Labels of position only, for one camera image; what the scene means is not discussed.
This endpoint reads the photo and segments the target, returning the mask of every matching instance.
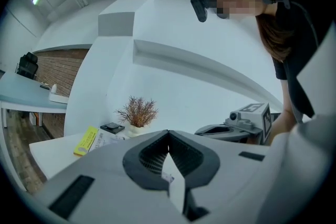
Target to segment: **white desk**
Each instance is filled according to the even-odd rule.
[[[12,72],[6,72],[0,79],[0,147],[15,182],[22,190],[26,190],[15,171],[5,143],[3,127],[6,127],[6,109],[66,113],[67,105],[49,101],[49,91],[41,88],[38,81]]]
[[[80,158],[73,152],[82,137],[81,133],[29,145],[34,160],[48,180]]]

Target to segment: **brick wall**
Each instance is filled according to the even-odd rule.
[[[69,96],[78,69],[88,49],[52,50],[37,52],[37,81],[57,84],[57,93]],[[43,125],[54,137],[63,137],[65,114],[43,114]]]

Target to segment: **wooden floor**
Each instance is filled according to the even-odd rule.
[[[47,180],[29,150],[29,144],[49,140],[42,127],[32,126],[29,117],[10,110],[7,113],[7,128],[4,128],[6,145],[17,174],[27,191],[34,194]]]

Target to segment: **table leg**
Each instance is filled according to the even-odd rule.
[[[9,156],[9,152],[6,146],[5,136],[4,136],[4,129],[2,125],[2,119],[3,119],[3,109],[1,108],[1,102],[0,102],[0,148],[3,156],[0,156],[3,162],[3,168],[5,171],[7,171],[8,176],[12,177],[10,179],[14,180],[16,184],[20,187],[20,189],[26,191],[25,186],[22,184],[19,176],[17,175],[15,168],[13,166],[11,157]]]
[[[43,113],[39,112],[38,113],[38,126],[42,126],[42,117],[43,117]]]
[[[7,116],[6,116],[6,109],[2,109],[2,116],[4,120],[4,128],[7,128]]]

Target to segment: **woman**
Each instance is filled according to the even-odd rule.
[[[313,5],[319,0],[296,0],[310,12],[318,42],[329,29],[331,17],[321,19]],[[314,115],[313,108],[298,80],[303,69],[317,49],[312,29],[304,12],[296,5],[286,9],[283,3],[265,4],[262,0],[217,0],[217,8],[230,18],[244,14],[256,16],[262,43],[273,58],[276,77],[281,81],[283,111],[272,124],[267,141],[270,144],[279,133],[289,132],[302,115]]]

